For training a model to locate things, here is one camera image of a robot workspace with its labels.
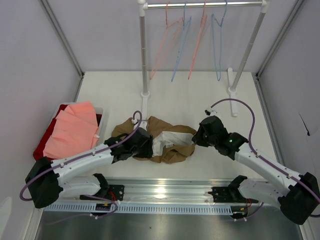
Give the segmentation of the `tan brown skirt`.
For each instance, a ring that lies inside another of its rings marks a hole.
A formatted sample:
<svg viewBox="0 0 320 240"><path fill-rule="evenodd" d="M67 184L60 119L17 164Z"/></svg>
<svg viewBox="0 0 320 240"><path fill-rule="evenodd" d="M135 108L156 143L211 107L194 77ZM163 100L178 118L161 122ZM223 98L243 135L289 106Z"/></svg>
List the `tan brown skirt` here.
<svg viewBox="0 0 320 240"><path fill-rule="evenodd" d="M147 132L153 136L152 156L135 155L138 161L154 163L179 163L190 157L195 151L192 141L196 130L187 125L172 125L155 116L148 119Z"/></svg>

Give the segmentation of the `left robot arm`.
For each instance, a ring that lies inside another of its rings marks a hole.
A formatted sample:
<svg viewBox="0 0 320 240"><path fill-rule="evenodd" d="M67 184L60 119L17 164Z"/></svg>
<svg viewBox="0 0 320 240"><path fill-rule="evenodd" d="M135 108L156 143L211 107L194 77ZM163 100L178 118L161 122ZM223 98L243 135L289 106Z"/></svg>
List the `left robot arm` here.
<svg viewBox="0 0 320 240"><path fill-rule="evenodd" d="M35 208L42 209L61 198L103 200L108 196L109 184L101 173L83 176L90 170L130 157L147 158L153 155L153 136L142 127L132 133L110 137L91 150L72 157L35 162L25 183Z"/></svg>

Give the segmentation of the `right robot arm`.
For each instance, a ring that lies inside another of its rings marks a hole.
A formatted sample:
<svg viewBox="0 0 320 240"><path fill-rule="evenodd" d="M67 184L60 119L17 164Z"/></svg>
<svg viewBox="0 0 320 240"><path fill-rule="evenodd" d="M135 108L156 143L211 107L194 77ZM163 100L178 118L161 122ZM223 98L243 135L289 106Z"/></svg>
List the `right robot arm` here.
<svg viewBox="0 0 320 240"><path fill-rule="evenodd" d="M192 141L201 147L213 147L222 156L243 164L266 181L257 182L244 175L237 176L227 187L213 187L210 195L216 203L266 203L291 222L303 225L320 204L317 178L311 173L300 174L259 154L239 133L229 133L221 119L208 116L199 123Z"/></svg>

